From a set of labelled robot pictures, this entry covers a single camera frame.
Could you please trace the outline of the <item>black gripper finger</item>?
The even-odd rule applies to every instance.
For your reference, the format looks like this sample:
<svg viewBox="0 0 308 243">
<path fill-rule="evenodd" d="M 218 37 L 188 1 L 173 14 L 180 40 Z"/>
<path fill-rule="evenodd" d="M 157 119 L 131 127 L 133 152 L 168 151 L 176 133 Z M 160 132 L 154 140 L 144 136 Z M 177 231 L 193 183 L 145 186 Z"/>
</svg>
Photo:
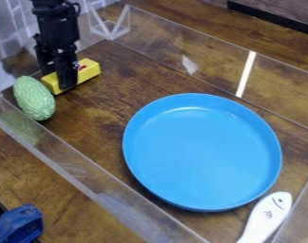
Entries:
<svg viewBox="0 0 308 243">
<path fill-rule="evenodd" d="M 78 83 L 78 59 L 75 50 L 75 47 L 69 47 L 57 53 L 55 70 L 61 90 L 70 89 Z"/>
<path fill-rule="evenodd" d="M 41 40 L 37 40 L 35 52 L 42 75 L 47 75 L 55 71 L 54 50 Z"/>
</svg>

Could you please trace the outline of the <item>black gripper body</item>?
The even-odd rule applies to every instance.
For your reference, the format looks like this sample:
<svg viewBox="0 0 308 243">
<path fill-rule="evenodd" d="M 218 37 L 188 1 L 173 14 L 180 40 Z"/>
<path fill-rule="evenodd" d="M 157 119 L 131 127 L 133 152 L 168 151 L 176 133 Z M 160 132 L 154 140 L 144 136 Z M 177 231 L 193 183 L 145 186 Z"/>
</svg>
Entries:
<svg viewBox="0 0 308 243">
<path fill-rule="evenodd" d="M 34 35 L 35 50 L 59 52 L 77 50 L 81 39 L 78 17 L 81 4 L 70 0 L 31 0 L 38 18 L 39 33 Z"/>
</svg>

